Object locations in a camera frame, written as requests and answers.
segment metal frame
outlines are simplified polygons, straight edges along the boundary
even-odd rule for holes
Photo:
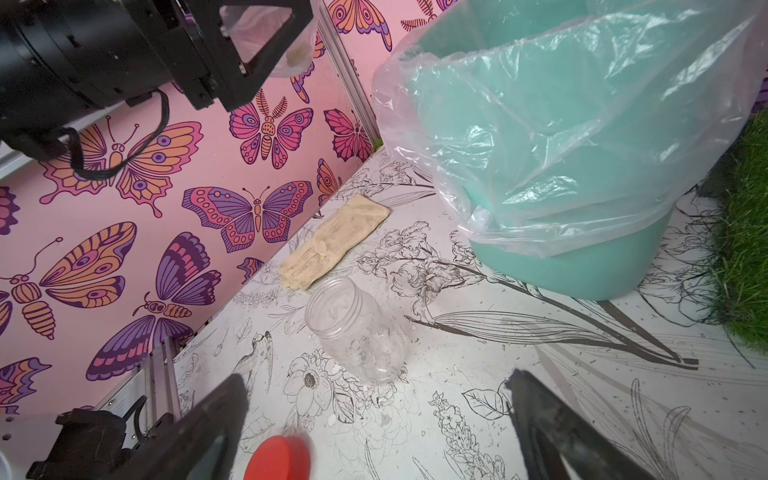
[[[347,96],[349,96],[352,106],[355,108],[355,113],[357,113],[360,123],[366,129],[371,146],[373,146],[373,141],[381,137],[379,125],[376,124],[376,116],[373,114],[371,104],[368,102],[366,93],[362,89],[359,78],[357,78],[355,68],[346,54],[341,38],[336,32],[336,26],[333,24],[333,20],[325,5],[320,6],[317,28],[320,30],[320,37],[323,38],[326,51],[331,57],[331,63],[333,63],[336,73],[339,74],[344,90]]]

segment butterfly illustration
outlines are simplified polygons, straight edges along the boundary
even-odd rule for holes
[[[256,273],[261,270],[262,266],[264,266],[264,262],[261,260],[257,258],[246,257],[246,259],[243,260],[243,264],[237,266],[237,268],[245,272],[245,280],[243,280],[243,285],[245,285],[252,276],[256,275]]]
[[[199,238],[189,232],[176,235],[157,267],[155,292],[159,300],[148,302],[151,292],[147,292],[144,305],[134,311],[136,315],[145,308],[150,315],[129,323],[110,338],[94,357],[85,378],[106,380],[133,369],[151,350],[150,339],[154,348],[167,337],[180,342],[191,338],[194,335],[192,329],[173,319],[192,315],[184,305],[202,306],[216,301],[214,287],[219,283],[221,273],[217,270],[201,273],[209,265],[210,258]]]
[[[440,7],[441,10],[445,11],[448,7],[456,3],[458,0],[436,0],[437,6]],[[424,18],[417,18],[415,20],[401,20],[400,25],[402,25],[402,28],[405,31],[411,31],[414,28],[421,27],[423,25],[427,25],[429,22],[437,18],[437,15],[435,15],[435,10],[432,7],[432,0],[416,0],[416,3],[419,4],[419,8],[424,12],[424,15],[427,17]]]
[[[112,145],[108,149],[107,142],[98,125],[93,124],[80,132],[85,168],[103,170],[114,167],[123,161],[125,144],[133,138],[139,124],[134,125],[134,131],[124,142],[118,142],[112,135],[110,117],[107,116],[107,129]],[[142,138],[128,151],[127,156],[133,155],[150,135]],[[197,151],[197,142],[203,138],[200,124],[196,121],[186,121],[168,125],[126,168],[119,177],[109,180],[85,180],[79,177],[69,164],[69,154],[53,161],[40,162],[45,167],[46,178],[56,183],[56,191],[40,198],[41,204],[49,204],[62,192],[79,195],[83,192],[97,194],[107,185],[112,186],[117,178],[117,189],[120,196],[132,199],[136,204],[150,204],[154,216],[163,216],[154,202],[165,197],[173,184],[170,175],[181,171],[181,166],[191,160]]]
[[[11,225],[18,223],[13,214],[19,208],[13,203],[16,196],[10,190],[8,187],[0,187],[0,235],[8,235],[11,233]]]
[[[314,58],[320,58],[326,53],[326,44],[323,43],[323,40],[320,38],[320,32],[316,33],[315,36],[315,54]],[[310,63],[310,66],[307,67],[307,69],[298,74],[295,77],[290,78],[290,83],[293,85],[293,90],[296,91],[296,94],[299,95],[299,98],[301,98],[305,104],[308,104],[310,102],[310,95],[306,93],[306,90],[304,90],[304,78],[309,77],[312,72],[315,70],[315,62],[313,61]]]
[[[16,303],[23,305],[22,315],[35,332],[50,340],[54,339],[56,320],[51,306],[41,300],[40,287],[54,287],[45,291],[48,296],[77,308],[97,308],[113,303],[123,293],[125,278],[113,276],[105,280],[99,279],[121,267],[135,238],[134,223],[121,222],[111,225],[77,245],[59,260],[42,280],[37,283],[30,282],[29,275],[38,265],[38,255],[54,243],[64,241],[59,237],[35,254],[34,264],[29,272],[19,273],[11,278],[0,276],[0,279],[10,280],[13,286],[10,293],[0,290],[0,334],[11,319],[13,303],[8,300],[11,297]]]
[[[339,33],[350,33],[353,27],[358,33],[370,33],[375,30],[380,33],[384,46],[392,51],[392,36],[389,34],[389,26],[384,15],[371,3],[370,0],[333,0],[328,5],[328,12],[333,18],[333,24]]]
[[[312,185],[300,180],[275,189],[263,204],[261,197],[250,201],[232,190],[197,187],[184,192],[181,206],[196,213],[203,227],[221,229],[227,253],[232,253],[250,247],[254,231],[261,227],[267,242],[287,241],[290,219],[304,211],[304,202],[311,196]]]
[[[40,359],[36,356],[2,367],[0,369],[0,409],[5,409],[6,415],[18,413],[18,406],[13,404],[37,392],[32,388],[32,377],[50,368],[50,365],[40,363]]]
[[[271,150],[272,166],[282,168],[288,161],[287,151],[294,151],[299,147],[301,132],[312,123],[312,108],[302,108],[289,113],[275,128],[274,122],[285,114],[288,100],[283,97],[270,113],[264,90],[259,89],[256,103],[264,115],[264,123],[260,123],[259,114],[253,104],[248,104],[232,112],[230,133],[236,138],[246,138],[240,146],[240,154],[245,163],[252,164],[259,155],[262,160],[266,160]]]
[[[320,190],[318,202],[322,207],[341,187],[341,177],[333,174],[331,167],[322,158],[317,162],[317,188]]]
[[[353,124],[339,109],[326,110],[326,123],[333,131],[333,150],[336,156],[344,161],[352,157],[358,157],[365,161],[373,153],[373,145],[368,139],[366,129],[355,119]]]

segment black cable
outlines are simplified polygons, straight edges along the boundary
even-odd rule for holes
[[[61,129],[62,134],[67,135],[69,137],[69,164],[72,166],[72,170],[81,178],[84,178],[85,180],[108,180],[115,175],[117,175],[120,170],[122,170],[126,165],[128,165],[129,162],[131,162],[136,156],[141,154],[145,148],[149,146],[152,141],[157,138],[161,133],[163,133],[163,130],[165,130],[165,127],[168,126],[168,121],[170,120],[170,104],[168,102],[168,96],[165,94],[164,91],[162,91],[160,88],[155,88],[153,92],[157,92],[160,95],[160,104],[161,104],[161,116],[160,116],[160,124],[157,126],[157,129],[152,132],[152,135],[150,135],[147,140],[144,141],[143,144],[136,150],[136,153],[131,155],[130,157],[126,158],[119,164],[115,165],[112,168],[108,168],[107,170],[87,170],[85,168],[85,158],[83,157],[83,148],[80,145],[80,134],[77,130],[75,130],[72,127],[65,127]]]
[[[144,397],[144,401],[139,405],[139,408],[136,409],[136,413],[134,413],[134,434],[136,435],[136,440],[139,441],[139,445],[143,445],[147,443],[148,438],[144,435],[144,433],[141,433],[141,426],[139,425],[139,415],[141,414],[141,409],[144,407],[144,404],[147,403],[147,397]]]
[[[147,403],[147,396],[142,395],[134,402],[133,405],[128,409],[128,411],[123,415],[123,420],[125,422],[128,421],[128,419],[131,417],[131,415],[134,416],[134,434],[136,435],[136,438],[139,441],[139,445],[143,445],[147,442],[147,437],[144,436],[143,433],[141,433],[141,426],[139,425],[139,415],[141,415],[141,409],[144,407],[144,404]]]

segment artificial grass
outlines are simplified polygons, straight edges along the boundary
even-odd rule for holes
[[[749,346],[768,352],[768,110],[752,118],[731,152],[712,312]]]

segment floral floor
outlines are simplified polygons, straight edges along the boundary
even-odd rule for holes
[[[367,386],[305,328],[311,290],[280,286],[277,267],[360,193],[392,208],[330,275],[347,275],[407,319],[399,380]],[[232,372],[250,411],[231,478],[272,435],[310,440],[312,478],[527,478],[502,385],[533,372],[662,480],[765,478],[768,359],[701,322],[709,213],[681,199],[637,291],[606,302],[558,295],[482,265],[455,231],[428,175],[371,157],[176,359],[182,410]]]

